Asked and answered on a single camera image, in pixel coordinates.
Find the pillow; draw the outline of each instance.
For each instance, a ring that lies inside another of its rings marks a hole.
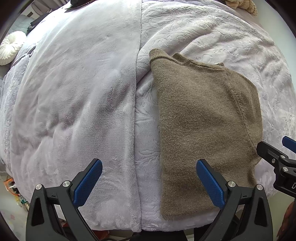
[[[24,32],[15,31],[3,39],[0,45],[0,65],[6,65],[13,61],[26,38]]]

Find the bedspread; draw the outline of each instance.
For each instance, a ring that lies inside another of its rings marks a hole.
[[[218,211],[173,220],[165,220],[160,214],[159,109],[149,51],[159,48],[169,55],[180,52],[199,62],[223,62],[227,68],[247,77],[258,90],[263,140],[289,157],[295,157],[295,154],[282,146],[281,139],[285,135],[296,136],[296,97],[286,61],[273,40],[251,18],[216,1],[165,1],[146,1],[142,5],[141,48],[137,58],[135,165],[142,229],[173,231],[211,223]],[[261,160],[256,165],[255,177],[268,196],[275,192],[273,167],[266,161]]]
[[[173,220],[160,214],[159,110],[149,51],[223,62],[247,77],[258,90],[263,140],[295,158],[281,145],[284,135],[296,137],[296,96],[286,61],[245,11],[212,0],[145,1],[142,8],[135,0],[137,11],[123,2],[60,8],[28,35],[13,63],[18,69],[10,70],[2,86],[0,157],[28,200],[36,184],[59,185],[100,158],[102,177],[80,208],[93,229],[205,225],[217,210]],[[127,23],[120,37],[109,31],[115,20]],[[71,21],[76,28],[69,28]],[[120,114],[109,115],[112,110]],[[273,168],[264,160],[255,177],[268,196],[275,192]]]

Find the robotic arm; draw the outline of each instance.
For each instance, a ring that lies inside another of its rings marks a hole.
[[[296,141],[284,137],[283,145],[296,152]],[[296,198],[296,161],[276,148],[260,142],[257,153],[274,167],[274,188]],[[73,236],[77,241],[99,241],[93,234],[78,207],[83,206],[102,174],[102,162],[93,159],[88,167],[72,181],[64,181],[58,187],[45,188],[38,184],[34,190],[26,226],[26,240],[69,241],[59,222],[54,205],[60,205]],[[217,217],[200,241],[272,241],[271,213],[262,185],[254,188],[240,187],[234,181],[226,181],[201,159],[196,172],[213,204],[220,208]],[[244,204],[241,218],[235,215]]]

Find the curtain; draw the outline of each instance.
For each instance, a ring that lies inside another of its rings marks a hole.
[[[33,10],[41,16],[51,9],[53,11],[58,9],[69,1],[70,0],[35,0],[31,6]]]

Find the beige knit blanket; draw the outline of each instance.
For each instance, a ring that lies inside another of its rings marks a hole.
[[[196,175],[205,158],[226,180],[254,186],[262,118],[256,87],[224,66],[150,52],[160,110],[163,216],[213,207]]]
[[[236,9],[237,7],[245,9],[253,16],[257,16],[258,14],[257,7],[252,0],[228,0],[225,1],[225,3],[228,7],[231,7],[232,9]]]

